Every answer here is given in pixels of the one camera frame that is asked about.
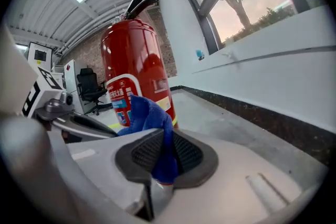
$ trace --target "black office chair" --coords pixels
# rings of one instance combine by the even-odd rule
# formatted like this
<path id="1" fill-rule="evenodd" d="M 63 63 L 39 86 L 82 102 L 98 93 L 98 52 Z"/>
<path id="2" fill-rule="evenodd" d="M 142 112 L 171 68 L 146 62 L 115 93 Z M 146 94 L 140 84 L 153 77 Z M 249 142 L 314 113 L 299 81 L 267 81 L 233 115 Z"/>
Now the black office chair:
<path id="1" fill-rule="evenodd" d="M 96 110 L 96 115 L 99 115 L 99 109 L 111 106 L 111 104 L 99 105 L 98 98 L 107 92 L 104 81 L 99 86 L 97 83 L 97 74 L 91 68 L 82 68 L 77 75 L 79 96 L 83 101 L 95 102 L 96 106 L 90 109 L 85 114 L 89 114 Z"/>

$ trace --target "blue towel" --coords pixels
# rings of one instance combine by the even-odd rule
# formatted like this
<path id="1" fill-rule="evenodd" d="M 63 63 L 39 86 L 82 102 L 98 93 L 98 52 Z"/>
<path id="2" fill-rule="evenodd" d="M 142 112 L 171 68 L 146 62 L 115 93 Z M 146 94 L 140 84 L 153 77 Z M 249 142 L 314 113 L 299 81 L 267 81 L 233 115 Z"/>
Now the blue towel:
<path id="1" fill-rule="evenodd" d="M 161 155 L 153 169 L 152 176 L 164 184 L 172 184 L 178 176 L 177 163 L 173 153 L 172 118 L 155 102 L 145 97 L 132 95 L 131 124 L 118 132 L 126 135 L 151 128 L 162 128 L 164 139 Z"/>

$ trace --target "fire extinguisher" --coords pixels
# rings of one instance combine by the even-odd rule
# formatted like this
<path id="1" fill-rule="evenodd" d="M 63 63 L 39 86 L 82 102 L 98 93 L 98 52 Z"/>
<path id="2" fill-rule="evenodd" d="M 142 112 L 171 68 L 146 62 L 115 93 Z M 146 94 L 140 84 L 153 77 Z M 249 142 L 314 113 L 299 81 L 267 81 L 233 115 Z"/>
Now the fire extinguisher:
<path id="1" fill-rule="evenodd" d="M 107 89 L 118 120 L 130 126 L 131 95 L 149 98 L 172 118 L 177 127 L 167 75 L 154 29 L 134 19 L 155 0 L 132 0 L 123 20 L 110 26 L 101 38 Z"/>

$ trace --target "computer screen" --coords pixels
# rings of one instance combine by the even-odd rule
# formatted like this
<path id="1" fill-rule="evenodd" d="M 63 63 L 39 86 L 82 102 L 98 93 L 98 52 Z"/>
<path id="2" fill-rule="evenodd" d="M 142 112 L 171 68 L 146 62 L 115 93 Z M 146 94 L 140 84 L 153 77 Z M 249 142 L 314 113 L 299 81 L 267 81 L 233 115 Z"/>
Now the computer screen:
<path id="1" fill-rule="evenodd" d="M 47 58 L 47 53 L 44 51 L 40 51 L 40 50 L 35 50 L 35 56 L 34 59 L 35 60 L 40 60 L 40 61 L 46 61 Z"/>

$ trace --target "brick wall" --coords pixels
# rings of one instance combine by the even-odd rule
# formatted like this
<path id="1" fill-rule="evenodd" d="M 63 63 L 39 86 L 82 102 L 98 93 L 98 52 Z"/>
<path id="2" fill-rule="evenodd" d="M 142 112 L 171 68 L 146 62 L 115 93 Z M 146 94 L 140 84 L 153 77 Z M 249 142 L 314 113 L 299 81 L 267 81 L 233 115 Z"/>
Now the brick wall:
<path id="1" fill-rule="evenodd" d="M 155 7 L 147 10 L 146 12 L 142 12 L 139 15 L 139 19 L 154 27 L 157 33 L 157 41 L 160 46 L 167 76 L 169 78 L 176 76 L 177 71 L 175 60 L 173 57 L 170 42 L 167 37 L 167 32 L 161 16 L 160 8 Z M 107 27 L 98 31 L 91 37 L 78 44 L 70 53 L 68 53 L 60 60 L 59 65 L 65 65 L 72 59 L 81 60 L 82 62 L 86 63 L 90 68 L 92 68 L 95 73 L 97 73 L 98 82 L 104 81 L 105 71 L 100 52 L 100 39 L 106 28 Z"/>

